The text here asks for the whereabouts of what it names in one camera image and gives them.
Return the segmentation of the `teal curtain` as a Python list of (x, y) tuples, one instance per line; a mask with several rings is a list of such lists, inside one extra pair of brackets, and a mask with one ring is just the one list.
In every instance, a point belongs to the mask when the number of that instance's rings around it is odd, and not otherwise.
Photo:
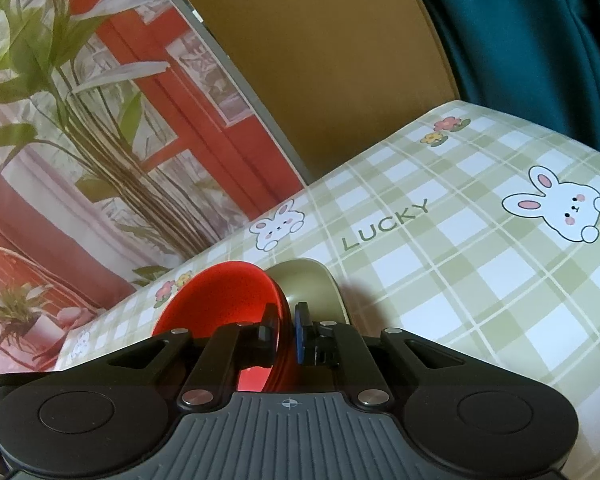
[(463, 100), (600, 151), (600, 0), (422, 0)]

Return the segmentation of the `green plaid bunny tablecloth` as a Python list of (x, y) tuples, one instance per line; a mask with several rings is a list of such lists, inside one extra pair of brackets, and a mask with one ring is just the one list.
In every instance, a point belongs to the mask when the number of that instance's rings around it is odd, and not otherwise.
[(600, 153), (462, 101), (430, 110), (294, 196), (303, 214), (273, 248), (252, 226), (164, 274), (67, 338), (66, 368), (147, 338), (175, 293), (227, 260), (308, 258), (335, 278), (353, 324), (402, 327), (546, 382), (574, 405), (565, 468), (600, 479), (600, 216), (593, 243), (503, 208), (530, 170), (600, 193)]

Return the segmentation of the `wooden headboard panel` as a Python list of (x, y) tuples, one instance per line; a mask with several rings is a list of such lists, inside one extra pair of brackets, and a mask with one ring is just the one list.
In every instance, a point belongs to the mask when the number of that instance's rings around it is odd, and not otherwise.
[(314, 178), (457, 86), (422, 0), (188, 0)]

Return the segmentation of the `green square plate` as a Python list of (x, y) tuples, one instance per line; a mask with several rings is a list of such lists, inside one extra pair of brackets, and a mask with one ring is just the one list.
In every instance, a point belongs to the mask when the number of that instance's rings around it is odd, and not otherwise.
[(305, 302), (314, 322), (351, 323), (340, 289), (323, 263), (292, 259), (274, 264), (265, 273), (282, 291), (292, 318), (296, 305)]

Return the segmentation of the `red plastic bowl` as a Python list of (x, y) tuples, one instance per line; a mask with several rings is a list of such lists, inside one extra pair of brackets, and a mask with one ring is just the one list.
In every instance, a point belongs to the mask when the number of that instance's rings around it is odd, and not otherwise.
[(268, 275), (268, 280), (275, 289), (276, 299), (266, 304), (263, 319), (264, 324), (273, 331), (275, 356), (263, 391), (291, 392), (296, 385), (298, 372), (296, 330), (286, 296), (271, 275)]
[[(257, 323), (268, 302), (276, 299), (268, 274), (243, 261), (227, 261), (203, 270), (175, 294), (152, 330), (157, 336), (186, 328), (195, 338), (206, 338), (220, 326)], [(271, 369), (254, 366), (239, 374), (240, 391), (264, 392)]]

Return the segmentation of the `printed room scene backdrop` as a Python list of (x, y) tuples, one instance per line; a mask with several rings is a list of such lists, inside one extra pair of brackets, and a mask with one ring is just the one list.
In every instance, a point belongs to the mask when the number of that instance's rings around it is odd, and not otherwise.
[(0, 374), (147, 333), (303, 183), (174, 0), (0, 0)]

